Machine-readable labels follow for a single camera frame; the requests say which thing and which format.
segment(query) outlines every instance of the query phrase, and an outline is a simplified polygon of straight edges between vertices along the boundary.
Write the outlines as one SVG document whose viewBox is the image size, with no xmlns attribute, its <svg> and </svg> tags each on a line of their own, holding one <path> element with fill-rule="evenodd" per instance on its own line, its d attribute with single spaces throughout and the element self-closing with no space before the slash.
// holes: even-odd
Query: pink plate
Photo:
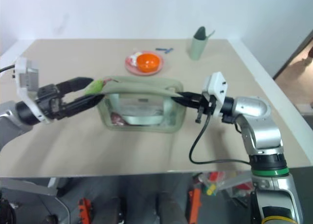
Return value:
<svg viewBox="0 0 313 224">
<path fill-rule="evenodd" d="M 146 54 L 146 53 L 154 54 L 160 59 L 160 65 L 157 67 L 157 70 L 153 71 L 153 72 L 142 72 L 136 66 L 132 65 L 130 56 L 127 56 L 125 59 L 125 68 L 127 71 L 129 71 L 132 74 L 138 75 L 138 76 L 151 76 L 151 75 L 154 75 L 154 74 L 158 73 L 159 71 L 161 71 L 161 69 L 163 68 L 164 61 L 163 61 L 163 58 L 159 54 L 152 52 L 152 51 L 141 51 L 141 53 L 143 53 L 143 54 Z"/>
</svg>

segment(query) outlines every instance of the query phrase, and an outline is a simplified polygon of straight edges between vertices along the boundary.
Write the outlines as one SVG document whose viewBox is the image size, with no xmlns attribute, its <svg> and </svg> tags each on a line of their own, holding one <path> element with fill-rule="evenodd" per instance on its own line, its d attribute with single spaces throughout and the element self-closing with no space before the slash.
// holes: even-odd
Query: red tool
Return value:
<svg viewBox="0 0 313 224">
<path fill-rule="evenodd" d="M 80 224 L 91 224 L 91 202 L 86 198 L 82 198 L 78 202 Z"/>
<path fill-rule="evenodd" d="M 189 191 L 190 197 L 190 213 L 188 224 L 197 224 L 200 203 L 201 190 L 198 188 Z"/>
</svg>

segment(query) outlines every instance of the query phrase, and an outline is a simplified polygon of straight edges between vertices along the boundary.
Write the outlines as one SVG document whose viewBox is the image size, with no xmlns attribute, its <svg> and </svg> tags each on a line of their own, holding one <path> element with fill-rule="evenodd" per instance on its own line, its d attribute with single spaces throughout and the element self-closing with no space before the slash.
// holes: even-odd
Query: orange bowl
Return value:
<svg viewBox="0 0 313 224">
<path fill-rule="evenodd" d="M 137 67 L 142 72 L 156 71 L 159 65 L 160 59 L 154 54 L 146 53 L 137 57 Z"/>
</svg>

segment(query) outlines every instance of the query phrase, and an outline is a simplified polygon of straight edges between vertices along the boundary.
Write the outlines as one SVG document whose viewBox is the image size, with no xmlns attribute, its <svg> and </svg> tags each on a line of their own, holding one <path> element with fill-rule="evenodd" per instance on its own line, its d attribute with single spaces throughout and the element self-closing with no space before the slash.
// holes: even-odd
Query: table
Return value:
<svg viewBox="0 0 313 224">
<path fill-rule="evenodd" d="M 221 71 L 228 82 L 227 96 L 257 95 L 274 105 L 272 115 L 281 130 L 289 167 L 311 164 L 313 153 L 309 140 L 313 139 L 313 133 L 309 126 L 304 120 L 302 122 L 292 104 L 240 41 L 210 40 L 199 61 L 188 58 L 188 45 L 188 40 L 36 40 L 20 53 L 37 63 L 40 86 L 44 86 L 77 76 L 97 79 L 131 75 L 124 68 L 126 56 L 140 50 L 172 47 L 172 52 L 162 55 L 164 68 L 155 76 L 180 80 L 184 90 L 200 92 L 205 77 Z M 279 97 L 272 91 L 278 91 Z M 0 101 L 19 101 L 15 92 L 15 82 L 7 71 L 0 78 Z M 77 96 L 79 94 L 75 93 L 68 99 Z M 282 104 L 289 112 L 281 109 Z M 189 162 L 189 149 L 202 127 L 195 123 L 196 116 L 196 110 L 187 109 L 182 128 L 175 134 L 162 136 L 159 133 L 110 131 L 102 124 L 96 108 L 49 125 L 39 124 L 3 148 L 0 177 L 248 170 L 249 166 L 238 163 L 194 165 Z M 194 150 L 194 159 L 219 158 L 248 160 L 234 126 L 213 119 Z"/>
</svg>

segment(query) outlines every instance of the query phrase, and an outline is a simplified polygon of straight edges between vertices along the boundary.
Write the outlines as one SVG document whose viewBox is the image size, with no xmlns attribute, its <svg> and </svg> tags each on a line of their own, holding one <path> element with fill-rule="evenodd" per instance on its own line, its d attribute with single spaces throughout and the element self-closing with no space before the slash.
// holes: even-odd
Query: white wall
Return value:
<svg viewBox="0 0 313 224">
<path fill-rule="evenodd" d="M 187 38 L 204 25 L 216 30 L 214 38 L 243 38 L 273 74 L 290 50 L 275 56 L 269 47 L 284 40 L 294 51 L 313 28 L 306 21 L 288 38 L 276 35 L 282 24 L 298 21 L 301 1 L 309 0 L 0 0 L 2 48 L 25 38 Z"/>
</svg>

